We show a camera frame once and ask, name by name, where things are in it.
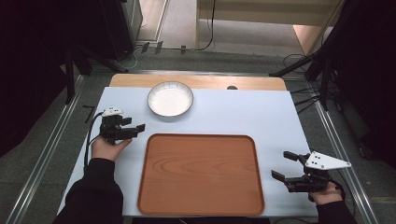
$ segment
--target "white plate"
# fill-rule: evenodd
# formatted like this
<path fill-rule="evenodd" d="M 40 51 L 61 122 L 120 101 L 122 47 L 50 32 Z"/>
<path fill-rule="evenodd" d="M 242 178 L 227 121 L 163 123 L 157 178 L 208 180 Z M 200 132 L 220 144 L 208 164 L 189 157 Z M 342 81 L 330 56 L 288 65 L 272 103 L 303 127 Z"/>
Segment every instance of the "white plate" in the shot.
<path fill-rule="evenodd" d="M 167 81 L 153 87 L 148 93 L 148 106 L 156 114 L 173 117 L 181 115 L 192 105 L 191 89 L 181 82 Z"/>

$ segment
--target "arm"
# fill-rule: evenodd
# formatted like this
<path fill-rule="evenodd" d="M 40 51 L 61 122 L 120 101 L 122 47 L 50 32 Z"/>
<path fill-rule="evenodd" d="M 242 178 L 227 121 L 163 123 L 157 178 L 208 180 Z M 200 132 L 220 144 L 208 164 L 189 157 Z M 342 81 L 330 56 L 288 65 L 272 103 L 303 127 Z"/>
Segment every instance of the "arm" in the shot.
<path fill-rule="evenodd" d="M 65 207 L 53 223 L 122 223 L 123 196 L 114 181 L 115 160 L 131 143 L 110 145 L 98 137 L 92 143 L 92 159 L 87 171 L 65 198 Z"/>
<path fill-rule="evenodd" d="M 317 204 L 319 224 L 357 223 L 341 197 L 340 190 L 329 182 L 321 192 L 309 193 Z"/>

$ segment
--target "hand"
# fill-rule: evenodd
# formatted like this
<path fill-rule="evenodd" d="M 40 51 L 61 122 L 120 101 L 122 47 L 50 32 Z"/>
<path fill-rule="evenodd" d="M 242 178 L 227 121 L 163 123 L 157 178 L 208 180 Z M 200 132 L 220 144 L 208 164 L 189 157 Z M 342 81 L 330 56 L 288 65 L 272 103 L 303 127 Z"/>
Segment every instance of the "hand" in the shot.
<path fill-rule="evenodd" d="M 327 184 L 325 190 L 319 192 L 309 192 L 309 195 L 311 195 L 316 204 L 343 201 L 343 198 L 341 197 L 341 190 L 337 189 L 336 185 L 332 182 Z"/>
<path fill-rule="evenodd" d="M 122 142 L 111 145 L 102 136 L 97 137 L 92 143 L 92 158 L 103 158 L 116 161 L 123 149 L 125 149 L 132 139 L 126 139 Z"/>

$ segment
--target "black sleeve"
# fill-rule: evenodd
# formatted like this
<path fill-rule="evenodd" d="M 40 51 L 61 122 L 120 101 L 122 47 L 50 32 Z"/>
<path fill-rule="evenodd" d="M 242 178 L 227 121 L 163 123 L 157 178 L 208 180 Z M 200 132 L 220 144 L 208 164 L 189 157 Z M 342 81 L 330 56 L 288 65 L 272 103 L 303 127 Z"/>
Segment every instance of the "black sleeve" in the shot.
<path fill-rule="evenodd" d="M 123 196 L 114 181 L 114 169 L 114 161 L 92 159 L 53 223 L 122 223 Z"/>
<path fill-rule="evenodd" d="M 317 205 L 319 224 L 354 224 L 355 218 L 350 214 L 344 202 Z"/>

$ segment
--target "white table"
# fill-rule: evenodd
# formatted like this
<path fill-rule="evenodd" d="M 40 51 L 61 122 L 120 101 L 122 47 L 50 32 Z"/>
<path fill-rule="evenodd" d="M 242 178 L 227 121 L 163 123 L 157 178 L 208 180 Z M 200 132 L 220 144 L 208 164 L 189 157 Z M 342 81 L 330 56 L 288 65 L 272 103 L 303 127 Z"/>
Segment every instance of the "white table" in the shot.
<path fill-rule="evenodd" d="M 276 170 L 286 177 L 301 176 L 303 166 L 283 158 L 283 151 L 306 154 L 309 147 L 288 91 L 227 91 L 192 89 L 191 109 L 176 118 L 162 118 L 150 111 L 147 95 L 150 88 L 108 87 L 104 90 L 96 113 L 111 105 L 124 110 L 130 125 L 146 123 L 131 145 L 124 149 L 117 163 L 115 180 L 124 195 L 123 214 L 143 216 L 137 209 L 137 196 L 144 162 L 146 143 L 154 133 L 246 134 L 257 148 L 262 188 L 265 200 L 263 217 L 312 217 L 317 215 L 315 204 L 307 193 L 288 193 L 283 183 L 271 177 Z M 100 118 L 92 136 L 99 134 Z M 66 192 L 83 176 L 82 146 Z"/>

